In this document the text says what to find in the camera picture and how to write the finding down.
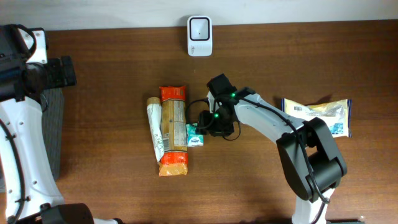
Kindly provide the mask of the teal tissue pack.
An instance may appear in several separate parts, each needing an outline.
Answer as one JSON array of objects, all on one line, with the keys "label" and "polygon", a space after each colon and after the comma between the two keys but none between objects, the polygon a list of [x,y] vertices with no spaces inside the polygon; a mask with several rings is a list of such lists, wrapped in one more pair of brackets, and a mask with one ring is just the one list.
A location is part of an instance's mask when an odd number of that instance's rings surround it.
[{"label": "teal tissue pack", "polygon": [[187,129],[187,146],[188,147],[197,147],[204,145],[203,135],[196,133],[196,124],[186,124]]}]

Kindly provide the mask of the orange pasta packet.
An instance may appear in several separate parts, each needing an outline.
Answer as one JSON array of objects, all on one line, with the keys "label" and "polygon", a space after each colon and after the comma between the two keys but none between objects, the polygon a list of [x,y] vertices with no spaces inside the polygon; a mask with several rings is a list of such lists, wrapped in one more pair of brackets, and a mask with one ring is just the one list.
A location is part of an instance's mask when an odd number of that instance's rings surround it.
[{"label": "orange pasta packet", "polygon": [[161,131],[164,155],[160,159],[161,177],[188,173],[185,86],[160,87],[162,107]]}]

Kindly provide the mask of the beige white tube packet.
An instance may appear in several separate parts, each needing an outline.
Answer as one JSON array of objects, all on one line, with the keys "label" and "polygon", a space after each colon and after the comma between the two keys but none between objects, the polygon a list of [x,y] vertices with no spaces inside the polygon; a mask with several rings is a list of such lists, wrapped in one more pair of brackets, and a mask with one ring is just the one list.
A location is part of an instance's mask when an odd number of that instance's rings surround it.
[{"label": "beige white tube packet", "polygon": [[162,107],[160,104],[160,98],[150,97],[147,100],[147,115],[149,119],[152,142],[154,145],[155,157],[157,162],[160,162],[161,158],[164,156],[165,151],[161,131]]}]

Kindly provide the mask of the yellow noodle packet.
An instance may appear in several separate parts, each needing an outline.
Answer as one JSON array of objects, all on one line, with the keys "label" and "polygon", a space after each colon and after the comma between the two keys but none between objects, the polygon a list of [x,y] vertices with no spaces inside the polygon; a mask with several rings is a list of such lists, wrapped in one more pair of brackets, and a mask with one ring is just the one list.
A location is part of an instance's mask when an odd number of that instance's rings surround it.
[{"label": "yellow noodle packet", "polygon": [[324,120],[334,138],[352,137],[350,130],[352,100],[345,99],[305,106],[296,101],[283,98],[281,103],[282,111],[296,118],[310,121],[317,117]]}]

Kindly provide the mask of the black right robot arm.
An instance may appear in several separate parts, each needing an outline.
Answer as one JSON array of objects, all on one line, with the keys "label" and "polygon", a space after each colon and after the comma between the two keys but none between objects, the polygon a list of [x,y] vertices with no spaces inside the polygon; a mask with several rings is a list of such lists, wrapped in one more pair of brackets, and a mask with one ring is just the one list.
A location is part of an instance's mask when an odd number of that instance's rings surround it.
[{"label": "black right robot arm", "polygon": [[277,146],[285,179],[296,194],[292,223],[326,223],[330,198],[347,173],[326,122],[288,115],[253,89],[237,89],[223,74],[206,86],[209,108],[199,115],[197,133],[228,139],[235,124],[245,124],[263,134]]}]

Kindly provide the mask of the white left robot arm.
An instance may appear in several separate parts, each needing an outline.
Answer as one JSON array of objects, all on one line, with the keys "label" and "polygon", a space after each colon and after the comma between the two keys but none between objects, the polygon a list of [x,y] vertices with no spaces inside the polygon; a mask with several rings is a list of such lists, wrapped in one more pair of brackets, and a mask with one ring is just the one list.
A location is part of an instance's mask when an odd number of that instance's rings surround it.
[{"label": "white left robot arm", "polygon": [[1,26],[1,165],[7,223],[104,223],[84,203],[65,203],[45,149],[42,93],[73,85],[71,57],[48,58],[42,28]]}]

